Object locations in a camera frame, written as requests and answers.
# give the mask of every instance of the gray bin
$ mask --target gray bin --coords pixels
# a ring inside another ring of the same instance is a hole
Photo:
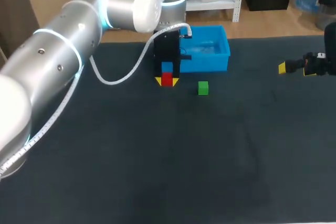
[[[332,22],[336,22],[336,7],[320,5],[317,13],[316,26],[324,31],[326,26]]]

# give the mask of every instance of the wooden floor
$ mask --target wooden floor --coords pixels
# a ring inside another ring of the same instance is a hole
[[[250,12],[244,2],[240,20],[232,22],[233,10],[188,12],[187,22],[195,26],[222,25],[228,38],[267,38],[282,36],[322,35],[314,16],[295,9],[293,0],[287,10]],[[147,41],[150,34],[124,30],[109,31],[103,42]]]

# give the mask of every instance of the yellow piece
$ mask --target yellow piece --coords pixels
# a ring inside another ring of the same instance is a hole
[[[158,83],[159,83],[160,86],[161,86],[161,85],[162,85],[161,77],[155,77],[155,79],[158,81]]]
[[[176,85],[176,83],[178,82],[179,78],[173,78],[173,86]]]
[[[283,74],[283,73],[286,73],[286,63],[281,63],[279,65],[279,74]]]
[[[317,76],[316,73],[313,73],[313,74],[306,74],[305,73],[305,69],[303,69],[303,76]]]

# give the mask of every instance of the white shelf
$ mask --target white shelf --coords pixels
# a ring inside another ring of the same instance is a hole
[[[239,21],[240,7],[242,5],[242,0],[222,0],[210,3],[202,3],[200,0],[188,0],[187,1],[187,12],[193,10],[224,10],[233,9],[233,22]]]
[[[234,8],[235,8],[234,0],[221,0],[208,3],[203,3],[200,0],[187,1],[187,12],[194,10],[224,10]]]

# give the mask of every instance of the block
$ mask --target block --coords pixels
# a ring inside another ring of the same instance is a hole
[[[161,81],[161,77],[155,77],[156,81],[160,84],[160,86],[162,85],[162,81]]]
[[[207,81],[198,82],[198,95],[208,95],[209,94],[209,84]]]
[[[286,63],[281,63],[279,65],[279,74],[283,74],[283,73],[286,73]]]
[[[162,86],[164,87],[173,86],[173,74],[172,73],[162,73]]]
[[[176,83],[178,82],[179,78],[173,78],[173,86],[176,85]]]

